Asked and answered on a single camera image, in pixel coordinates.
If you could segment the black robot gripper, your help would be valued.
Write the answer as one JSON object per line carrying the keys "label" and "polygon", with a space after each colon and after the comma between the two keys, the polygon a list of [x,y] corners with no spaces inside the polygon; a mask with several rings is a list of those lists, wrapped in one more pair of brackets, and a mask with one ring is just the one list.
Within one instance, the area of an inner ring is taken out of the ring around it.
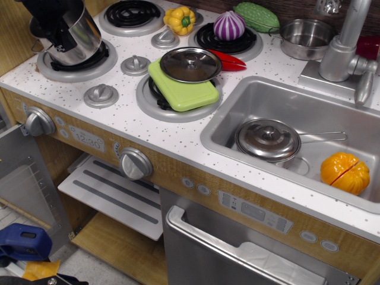
{"label": "black robot gripper", "polygon": [[77,47],[69,29],[77,21],[77,1],[20,1],[33,16],[30,31],[37,38],[46,38],[57,52]]}

